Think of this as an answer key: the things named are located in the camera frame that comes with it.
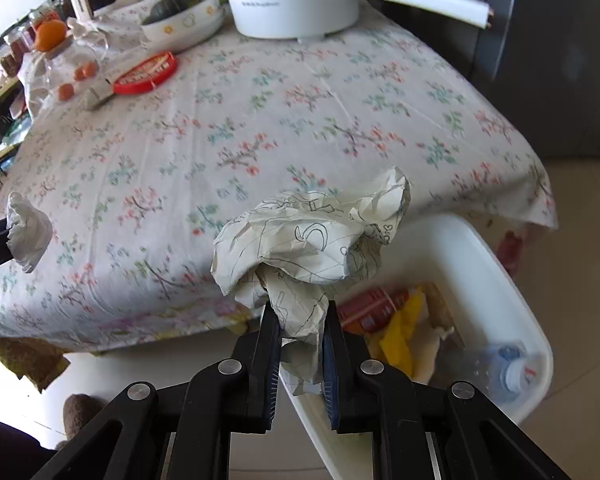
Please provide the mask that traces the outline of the yellow snack wrapper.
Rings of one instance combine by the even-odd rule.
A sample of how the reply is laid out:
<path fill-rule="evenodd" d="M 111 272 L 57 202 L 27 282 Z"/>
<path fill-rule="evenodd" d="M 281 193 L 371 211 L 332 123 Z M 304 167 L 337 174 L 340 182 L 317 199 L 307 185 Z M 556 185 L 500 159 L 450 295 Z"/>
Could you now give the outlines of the yellow snack wrapper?
<path fill-rule="evenodd" d="M 391 297 L 396 310 L 385 328 L 366 337 L 370 356 L 393 366 L 409 378 L 414 374 L 414 358 L 410 349 L 418 321 L 427 307 L 422 286 L 416 286 Z"/>

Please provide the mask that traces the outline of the orange white milk carton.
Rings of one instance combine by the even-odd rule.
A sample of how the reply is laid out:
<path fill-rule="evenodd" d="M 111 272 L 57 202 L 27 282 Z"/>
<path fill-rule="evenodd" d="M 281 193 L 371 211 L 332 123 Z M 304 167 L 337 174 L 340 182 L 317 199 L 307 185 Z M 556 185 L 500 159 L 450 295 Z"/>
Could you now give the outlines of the orange white milk carton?
<path fill-rule="evenodd" d="M 374 287 L 361 292 L 358 296 L 338 306 L 338 318 L 345 332 L 364 335 L 383 330 L 410 299 L 407 289 L 387 292 L 381 287 Z"/>

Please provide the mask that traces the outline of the printed paper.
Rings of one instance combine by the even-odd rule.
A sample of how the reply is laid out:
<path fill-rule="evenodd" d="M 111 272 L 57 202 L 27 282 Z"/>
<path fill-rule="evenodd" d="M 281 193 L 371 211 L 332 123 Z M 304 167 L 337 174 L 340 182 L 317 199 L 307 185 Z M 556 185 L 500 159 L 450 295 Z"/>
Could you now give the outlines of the printed paper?
<path fill-rule="evenodd" d="M 271 306 L 297 393 L 323 379 L 329 303 L 379 271 L 381 249 L 393 241 L 410 201 L 405 174 L 391 167 L 335 196 L 281 192 L 227 222 L 215 237 L 215 283 L 248 308 Z"/>

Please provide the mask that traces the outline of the clear plastic water bottle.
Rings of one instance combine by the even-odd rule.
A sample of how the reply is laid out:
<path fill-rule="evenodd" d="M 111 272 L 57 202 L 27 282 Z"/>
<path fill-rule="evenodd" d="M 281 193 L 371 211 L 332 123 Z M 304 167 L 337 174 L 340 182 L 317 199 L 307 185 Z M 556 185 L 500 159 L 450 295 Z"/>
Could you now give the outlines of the clear plastic water bottle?
<path fill-rule="evenodd" d="M 540 358 L 514 342 L 442 349 L 429 383 L 445 389 L 453 382 L 470 382 L 494 403 L 502 405 L 532 390 L 540 376 Z"/>

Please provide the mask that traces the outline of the red round lid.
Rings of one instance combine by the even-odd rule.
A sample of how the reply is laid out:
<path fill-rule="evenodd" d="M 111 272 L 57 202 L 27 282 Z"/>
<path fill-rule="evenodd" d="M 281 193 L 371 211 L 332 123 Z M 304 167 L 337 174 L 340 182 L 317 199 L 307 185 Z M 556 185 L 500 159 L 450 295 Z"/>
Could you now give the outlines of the red round lid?
<path fill-rule="evenodd" d="M 171 78 L 177 68 L 178 59 L 172 52 L 160 52 L 118 77 L 112 84 L 112 91 L 119 96 L 151 92 Z"/>

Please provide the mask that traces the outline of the white paper sheet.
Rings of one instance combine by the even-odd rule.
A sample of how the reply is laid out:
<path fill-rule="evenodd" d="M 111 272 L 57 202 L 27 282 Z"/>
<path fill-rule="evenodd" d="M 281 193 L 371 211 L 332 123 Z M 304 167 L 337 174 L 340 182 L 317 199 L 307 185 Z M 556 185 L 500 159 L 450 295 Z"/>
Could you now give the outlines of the white paper sheet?
<path fill-rule="evenodd" d="M 455 333 L 455 328 L 432 326 L 424 321 L 416 326 L 410 342 L 413 358 L 413 382 L 427 385 L 436 369 L 436 359 L 441 345 Z"/>

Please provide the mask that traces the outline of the white trash bin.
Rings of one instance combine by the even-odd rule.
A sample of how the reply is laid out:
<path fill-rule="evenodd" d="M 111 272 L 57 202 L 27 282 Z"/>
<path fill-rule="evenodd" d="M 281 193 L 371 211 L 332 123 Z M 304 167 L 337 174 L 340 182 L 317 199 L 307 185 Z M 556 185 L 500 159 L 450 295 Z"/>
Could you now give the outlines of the white trash bin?
<path fill-rule="evenodd" d="M 513 422 L 521 424 L 550 388 L 553 351 L 526 300 L 479 233 L 456 214 L 403 222 L 391 244 L 382 248 L 381 262 L 369 282 L 344 296 L 350 298 L 377 284 L 431 282 L 441 292 L 465 344 L 482 347 L 517 341 L 540 358 L 533 388 L 502 407 Z M 332 478 L 372 478 L 370 435 L 332 431 L 317 386 L 297 394 L 299 379 L 286 370 L 280 371 L 280 383 Z"/>

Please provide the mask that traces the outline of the floral tablecloth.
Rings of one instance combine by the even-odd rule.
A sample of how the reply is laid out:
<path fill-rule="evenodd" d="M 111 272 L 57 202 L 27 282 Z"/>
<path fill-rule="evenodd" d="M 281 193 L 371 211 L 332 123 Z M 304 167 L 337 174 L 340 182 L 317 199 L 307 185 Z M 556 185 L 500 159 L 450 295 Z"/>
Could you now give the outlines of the floral tablecloth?
<path fill-rule="evenodd" d="M 390 167 L 410 182 L 410 216 L 556 226 L 527 140 L 369 4 L 314 44 L 226 21 L 158 89 L 35 118 L 2 194 L 27 197 L 54 232 L 33 272 L 0 266 L 0 339 L 100 351 L 233 324 L 242 309 L 210 275 L 223 224 L 279 192 L 336 195 Z"/>

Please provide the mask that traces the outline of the glass jar with cork lid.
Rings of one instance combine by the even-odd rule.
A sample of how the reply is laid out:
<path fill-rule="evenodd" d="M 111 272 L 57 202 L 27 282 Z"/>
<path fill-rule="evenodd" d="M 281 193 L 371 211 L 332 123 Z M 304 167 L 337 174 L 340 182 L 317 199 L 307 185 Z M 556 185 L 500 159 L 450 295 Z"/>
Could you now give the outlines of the glass jar with cork lid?
<path fill-rule="evenodd" d="M 83 41 L 66 38 L 43 54 L 44 84 L 53 103 L 79 96 L 94 81 L 105 53 Z"/>

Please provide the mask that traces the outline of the red spice jars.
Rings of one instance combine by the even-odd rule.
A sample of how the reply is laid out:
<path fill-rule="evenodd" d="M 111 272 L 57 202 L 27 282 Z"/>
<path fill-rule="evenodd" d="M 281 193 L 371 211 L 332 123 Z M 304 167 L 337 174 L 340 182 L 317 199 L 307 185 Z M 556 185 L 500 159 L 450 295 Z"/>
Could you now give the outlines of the red spice jars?
<path fill-rule="evenodd" d="M 59 14 L 49 6 L 29 13 L 19 24 L 9 29 L 3 36 L 0 47 L 0 67 L 9 78 L 17 76 L 23 57 L 33 50 L 36 32 L 40 26 L 50 20 L 57 20 Z"/>

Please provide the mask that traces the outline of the orange fruit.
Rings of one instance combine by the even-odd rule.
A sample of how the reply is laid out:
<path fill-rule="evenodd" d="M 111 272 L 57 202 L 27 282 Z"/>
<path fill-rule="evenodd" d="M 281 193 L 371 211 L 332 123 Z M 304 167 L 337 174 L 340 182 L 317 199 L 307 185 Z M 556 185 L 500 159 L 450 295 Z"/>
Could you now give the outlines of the orange fruit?
<path fill-rule="evenodd" d="M 33 47 L 38 52 L 48 52 L 59 46 L 67 36 L 67 25 L 61 20 L 43 22 L 35 29 Z"/>

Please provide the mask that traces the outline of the white ceramic bowl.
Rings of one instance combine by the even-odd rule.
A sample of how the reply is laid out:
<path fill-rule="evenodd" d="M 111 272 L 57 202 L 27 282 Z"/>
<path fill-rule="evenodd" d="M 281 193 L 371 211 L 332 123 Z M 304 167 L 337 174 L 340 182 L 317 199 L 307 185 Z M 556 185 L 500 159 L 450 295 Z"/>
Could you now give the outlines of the white ceramic bowl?
<path fill-rule="evenodd" d="M 220 0 L 201 0 L 170 18 L 143 25 L 144 39 L 140 44 L 151 52 L 181 53 L 211 38 L 220 30 L 224 18 Z"/>

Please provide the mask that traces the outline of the dark green pumpkin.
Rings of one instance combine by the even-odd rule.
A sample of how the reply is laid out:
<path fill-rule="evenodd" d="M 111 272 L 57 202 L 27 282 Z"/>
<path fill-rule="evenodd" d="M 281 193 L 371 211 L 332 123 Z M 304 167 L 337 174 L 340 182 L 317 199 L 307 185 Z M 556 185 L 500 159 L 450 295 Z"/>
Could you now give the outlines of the dark green pumpkin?
<path fill-rule="evenodd" d="M 142 25 L 147 26 L 161 22 L 173 15 L 186 11 L 196 6 L 201 0 L 159 0 L 149 10 L 149 14 L 143 19 Z"/>

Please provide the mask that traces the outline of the grey refrigerator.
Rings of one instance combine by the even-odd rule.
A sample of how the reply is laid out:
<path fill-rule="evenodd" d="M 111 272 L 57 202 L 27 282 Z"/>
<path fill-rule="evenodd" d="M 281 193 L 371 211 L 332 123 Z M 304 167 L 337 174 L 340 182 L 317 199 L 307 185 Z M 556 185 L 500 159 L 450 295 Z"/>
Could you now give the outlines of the grey refrigerator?
<path fill-rule="evenodd" d="M 600 0 L 483 0 L 475 27 L 400 4 L 374 7 L 432 47 L 548 158 L 600 157 Z"/>

